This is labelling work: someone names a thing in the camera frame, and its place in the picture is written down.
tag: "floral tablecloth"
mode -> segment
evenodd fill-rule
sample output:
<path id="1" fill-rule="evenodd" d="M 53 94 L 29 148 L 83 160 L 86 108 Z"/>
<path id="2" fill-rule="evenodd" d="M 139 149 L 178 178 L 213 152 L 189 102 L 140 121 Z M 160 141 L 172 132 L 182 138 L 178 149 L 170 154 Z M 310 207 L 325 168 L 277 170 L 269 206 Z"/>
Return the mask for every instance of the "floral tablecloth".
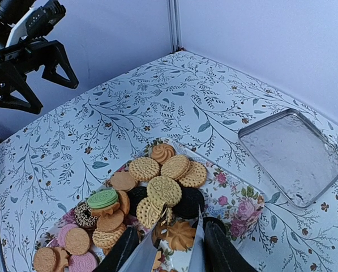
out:
<path id="1" fill-rule="evenodd" d="M 170 54 L 77 96 L 0 144 L 0 234 L 9 271 L 32 271 L 41 237 L 157 137 L 175 139 L 266 195 L 240 248 L 258 271 L 338 271 L 338 182 L 297 210 L 238 143 L 237 131 L 295 108 L 338 145 L 338 126 L 227 66 Z M 225 175 L 217 179 L 225 186 Z M 225 203 L 225 196 L 218 199 Z"/>

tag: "yellow biscuit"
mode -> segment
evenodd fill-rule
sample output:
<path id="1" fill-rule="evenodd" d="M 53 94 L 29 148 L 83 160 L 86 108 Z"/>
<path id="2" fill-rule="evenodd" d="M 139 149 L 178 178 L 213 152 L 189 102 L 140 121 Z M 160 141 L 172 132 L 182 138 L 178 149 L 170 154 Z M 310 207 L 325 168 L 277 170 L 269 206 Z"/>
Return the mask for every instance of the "yellow biscuit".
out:
<path id="1" fill-rule="evenodd" d="M 148 197 L 145 197 L 137 206 L 136 214 L 138 221 L 146 228 L 152 226 L 160 219 L 162 207 L 159 208 L 152 204 Z M 167 220 L 170 223 L 173 220 L 173 210 L 168 208 Z"/>
<path id="2" fill-rule="evenodd" d="M 207 169 L 198 162 L 191 161 L 188 173 L 179 182 L 184 187 L 199 188 L 207 181 Z"/>
<path id="3" fill-rule="evenodd" d="M 147 182 L 160 174 L 160 166 L 156 160 L 142 157 L 130 163 L 129 172 L 134 179 Z"/>
<path id="4" fill-rule="evenodd" d="M 178 179 L 189 170 L 190 161 L 184 155 L 176 155 L 168 159 L 161 168 L 161 175 Z"/>
<path id="5" fill-rule="evenodd" d="M 164 203 L 174 207 L 181 199 L 180 186 L 173 179 L 165 176 L 154 177 L 147 185 L 147 196 L 157 207 Z"/>

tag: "chocolate donut cookie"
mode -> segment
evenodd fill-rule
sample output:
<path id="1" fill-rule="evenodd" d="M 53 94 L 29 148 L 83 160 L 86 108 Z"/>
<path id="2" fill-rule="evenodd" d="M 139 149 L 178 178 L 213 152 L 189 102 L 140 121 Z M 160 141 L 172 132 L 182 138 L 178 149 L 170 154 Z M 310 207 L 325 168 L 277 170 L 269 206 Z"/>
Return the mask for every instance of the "chocolate donut cookie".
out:
<path id="1" fill-rule="evenodd" d="M 96 228 L 98 217 L 91 215 L 91 208 L 87 202 L 83 202 L 74 209 L 76 223 L 79 227 L 87 230 Z"/>

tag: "plate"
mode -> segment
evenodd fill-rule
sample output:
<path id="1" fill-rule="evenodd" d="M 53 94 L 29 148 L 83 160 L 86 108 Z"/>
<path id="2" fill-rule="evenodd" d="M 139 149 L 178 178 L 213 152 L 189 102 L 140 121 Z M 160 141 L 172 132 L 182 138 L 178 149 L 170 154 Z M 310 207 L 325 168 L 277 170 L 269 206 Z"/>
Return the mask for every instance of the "plate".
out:
<path id="1" fill-rule="evenodd" d="M 186 146 L 168 138 L 155 139 L 151 144 L 148 144 L 141 156 L 149 156 L 152 147 L 160 143 L 172 145 L 177 154 L 186 155 L 190 160 L 200 162 L 205 165 L 208 175 L 206 183 L 199 188 L 205 198 L 205 210 L 203 216 L 213 216 L 223 221 L 226 226 L 227 236 L 232 241 L 233 245 L 239 249 L 246 239 L 246 234 L 252 229 L 253 225 L 260 218 L 264 207 L 264 196 L 255 187 L 243 181 L 232 173 L 220 168 L 211 161 L 198 155 Z M 125 163 L 116 172 L 128 171 L 131 161 Z M 147 186 L 147 183 L 141 183 L 139 186 Z M 108 187 L 105 185 L 92 191 L 91 195 L 105 190 Z M 42 245 L 47 247 L 57 247 L 57 235 L 59 230 L 66 224 L 75 223 L 74 208 L 68 211 L 61 217 L 51 229 L 45 233 L 39 240 Z M 131 215 L 125 218 L 125 224 L 136 227 L 142 234 L 146 234 L 149 229 L 143 227 L 136 217 Z M 162 251 L 161 266 L 157 269 L 176 269 L 183 272 L 188 271 L 191 257 L 191 249 L 186 252 L 172 251 L 166 241 L 160 243 Z M 103 260 L 105 255 L 102 250 L 91 246 L 90 251 L 94 253 L 99 260 Z"/>

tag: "round cookie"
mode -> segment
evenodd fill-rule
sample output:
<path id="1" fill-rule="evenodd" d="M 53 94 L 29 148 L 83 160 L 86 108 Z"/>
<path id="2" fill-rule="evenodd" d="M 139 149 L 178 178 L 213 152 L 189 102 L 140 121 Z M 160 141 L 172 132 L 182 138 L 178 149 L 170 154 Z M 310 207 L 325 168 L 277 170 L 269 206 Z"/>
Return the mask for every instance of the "round cookie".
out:
<path id="1" fill-rule="evenodd" d="M 179 182 L 184 187 L 199 188 L 207 181 L 207 169 L 197 161 L 190 162 L 189 172 L 179 179 Z"/>
<path id="2" fill-rule="evenodd" d="M 126 216 L 129 214 L 130 211 L 130 199 L 129 196 L 125 191 L 117 191 L 118 194 L 118 200 L 120 203 L 119 209 L 123 211 L 124 215 Z"/>
<path id="3" fill-rule="evenodd" d="M 56 266 L 54 272 L 64 272 L 65 267 L 68 267 L 68 258 L 69 254 L 60 247 L 54 247 L 52 248 L 55 252 L 55 256 L 57 258 Z"/>
<path id="4" fill-rule="evenodd" d="M 152 204 L 148 198 L 144 198 L 137 206 L 137 219 L 146 228 L 152 228 L 152 226 L 160 219 L 162 209 Z M 168 208 L 168 223 L 173 220 L 173 211 Z"/>
<path id="5" fill-rule="evenodd" d="M 98 217 L 91 215 L 91 208 L 83 202 L 74 209 L 74 218 L 79 227 L 92 230 L 96 227 Z"/>
<path id="6" fill-rule="evenodd" d="M 100 216 L 97 221 L 97 229 L 103 232 L 111 232 L 118 228 L 125 218 L 123 211 L 117 210 L 113 215 Z"/>
<path id="7" fill-rule="evenodd" d="M 121 235 L 124 233 L 126 227 L 124 224 L 121 224 L 112 232 L 103 232 L 95 230 L 92 235 L 93 243 L 101 249 L 111 249 Z"/>
<path id="8" fill-rule="evenodd" d="M 94 271 L 96 267 L 97 259 L 90 252 L 79 256 L 73 255 L 69 259 L 69 272 Z"/>
<path id="9" fill-rule="evenodd" d="M 34 255 L 33 265 L 37 272 L 53 272 L 57 256 L 52 248 L 40 248 Z"/>
<path id="10" fill-rule="evenodd" d="M 109 183 L 115 190 L 126 192 L 137 186 L 137 181 L 128 172 L 116 172 L 110 178 Z"/>
<path id="11" fill-rule="evenodd" d="M 107 206 L 110 206 L 117 202 L 118 195 L 115 190 L 103 190 L 100 192 L 95 193 L 94 195 L 90 196 L 87 200 L 87 204 L 92 209 L 101 209 Z"/>
<path id="12" fill-rule="evenodd" d="M 63 248 L 66 247 L 66 235 L 68 231 L 70 231 L 73 228 L 78 228 L 78 226 L 75 224 L 66 224 L 61 228 L 57 237 L 58 245 L 60 245 Z"/>
<path id="13" fill-rule="evenodd" d="M 175 156 L 175 149 L 167 143 L 158 144 L 154 146 L 151 151 L 151 158 L 163 165 L 168 159 Z"/>
<path id="14" fill-rule="evenodd" d="M 127 192 L 127 195 L 130 199 L 130 211 L 129 213 L 136 217 L 137 206 L 141 200 L 147 197 L 147 188 L 140 186 L 133 188 L 131 191 Z"/>
<path id="15" fill-rule="evenodd" d="M 129 172 L 134 179 L 147 182 L 160 174 L 160 166 L 154 159 L 141 157 L 130 163 Z"/>
<path id="16" fill-rule="evenodd" d="M 174 207 L 181 199 L 181 188 L 169 177 L 154 177 L 147 185 L 147 196 L 157 207 L 164 203 L 168 207 Z"/>
<path id="17" fill-rule="evenodd" d="M 91 241 L 88 233 L 84 229 L 73 228 L 68 231 L 65 248 L 69 253 L 72 255 L 82 255 L 89 250 L 90 246 Z"/>
<path id="18" fill-rule="evenodd" d="M 221 228 L 221 230 L 223 231 L 223 233 L 226 235 L 226 228 L 225 228 L 225 224 L 220 220 L 220 219 L 217 219 L 215 217 L 211 217 L 211 216 L 208 216 L 208 217 L 204 217 L 203 218 L 203 229 L 205 230 L 205 227 L 207 225 L 208 222 L 212 222 L 213 224 L 217 224 L 218 227 Z M 196 228 L 198 226 L 198 221 L 196 221 L 192 227 L 193 228 Z"/>
<path id="19" fill-rule="evenodd" d="M 198 217 L 198 206 L 201 212 L 204 211 L 205 201 L 200 190 L 195 188 L 181 188 L 182 197 L 178 205 L 173 207 L 175 215 L 184 219 L 192 219 Z"/>
<path id="20" fill-rule="evenodd" d="M 171 179 L 180 179 L 189 170 L 190 161 L 184 155 L 176 155 L 168 159 L 161 168 L 161 175 Z"/>

